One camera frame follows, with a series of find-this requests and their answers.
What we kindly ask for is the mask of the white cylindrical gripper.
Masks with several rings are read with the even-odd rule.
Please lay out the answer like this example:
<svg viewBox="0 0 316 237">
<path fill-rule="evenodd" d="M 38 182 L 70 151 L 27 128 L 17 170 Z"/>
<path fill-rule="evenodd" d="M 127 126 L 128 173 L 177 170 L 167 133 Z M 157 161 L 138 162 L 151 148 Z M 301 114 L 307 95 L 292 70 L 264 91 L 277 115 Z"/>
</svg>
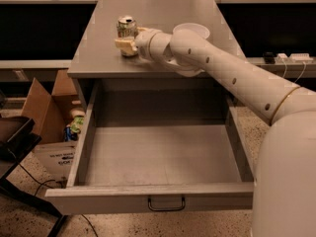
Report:
<svg viewBox="0 0 316 237">
<path fill-rule="evenodd" d="M 115 39 L 117 48 L 137 50 L 138 54 L 147 60 L 159 63 L 169 62 L 172 57 L 170 48 L 171 35 L 160 30 L 137 27 L 140 32 L 134 38 Z"/>
</svg>

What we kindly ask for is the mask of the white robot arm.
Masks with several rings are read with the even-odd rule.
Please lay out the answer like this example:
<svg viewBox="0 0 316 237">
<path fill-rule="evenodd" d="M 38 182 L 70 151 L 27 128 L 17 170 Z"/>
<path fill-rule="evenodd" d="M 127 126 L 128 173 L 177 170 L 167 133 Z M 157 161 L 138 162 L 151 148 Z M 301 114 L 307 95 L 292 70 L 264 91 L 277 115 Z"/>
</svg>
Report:
<svg viewBox="0 0 316 237">
<path fill-rule="evenodd" d="M 260 147 L 252 237 L 316 237 L 316 93 L 221 50 L 196 32 L 141 29 L 117 48 L 188 76 L 207 72 L 271 128 Z"/>
</svg>

